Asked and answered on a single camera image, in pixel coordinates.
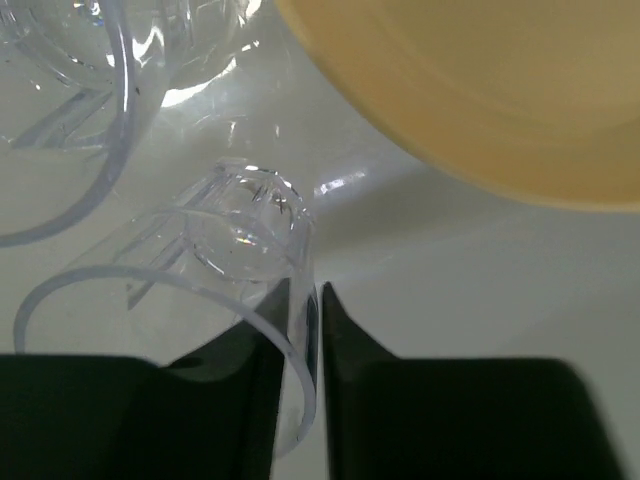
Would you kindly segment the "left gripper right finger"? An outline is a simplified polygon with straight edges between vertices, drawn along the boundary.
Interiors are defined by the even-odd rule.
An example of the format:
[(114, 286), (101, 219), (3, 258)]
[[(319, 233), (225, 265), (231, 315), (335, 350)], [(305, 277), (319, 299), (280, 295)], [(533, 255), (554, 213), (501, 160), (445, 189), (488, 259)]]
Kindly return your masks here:
[(591, 393), (555, 358), (402, 358), (322, 295), (333, 479), (620, 479)]

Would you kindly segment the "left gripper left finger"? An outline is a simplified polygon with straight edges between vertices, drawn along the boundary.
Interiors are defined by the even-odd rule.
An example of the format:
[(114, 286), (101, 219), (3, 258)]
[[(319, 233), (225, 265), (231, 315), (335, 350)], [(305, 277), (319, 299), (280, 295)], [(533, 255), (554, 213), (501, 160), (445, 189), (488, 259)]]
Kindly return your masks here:
[(165, 367), (5, 355), (5, 479), (266, 479), (284, 359), (240, 322)]

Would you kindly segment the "clear glass cup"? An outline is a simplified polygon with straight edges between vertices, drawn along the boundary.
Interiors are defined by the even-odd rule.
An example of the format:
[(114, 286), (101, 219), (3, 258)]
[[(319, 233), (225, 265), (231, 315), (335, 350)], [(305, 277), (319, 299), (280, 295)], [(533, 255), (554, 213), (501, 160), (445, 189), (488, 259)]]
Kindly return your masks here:
[(126, 222), (37, 285), (17, 310), (14, 349), (167, 366), (250, 326), (284, 361), (274, 447), (284, 456), (317, 410), (313, 229), (280, 173), (224, 159), (172, 203)]
[(215, 76), (244, 1), (1, 5), (1, 244), (82, 221), (109, 195), (165, 94)]

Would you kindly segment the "beige plastic plate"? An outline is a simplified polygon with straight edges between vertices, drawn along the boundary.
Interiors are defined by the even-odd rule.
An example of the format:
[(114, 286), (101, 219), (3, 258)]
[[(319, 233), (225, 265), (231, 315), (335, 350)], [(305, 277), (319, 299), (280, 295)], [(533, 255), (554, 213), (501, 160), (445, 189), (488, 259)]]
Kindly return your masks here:
[(281, 1), (328, 80), (422, 161), (527, 203), (639, 207), (635, 1)]

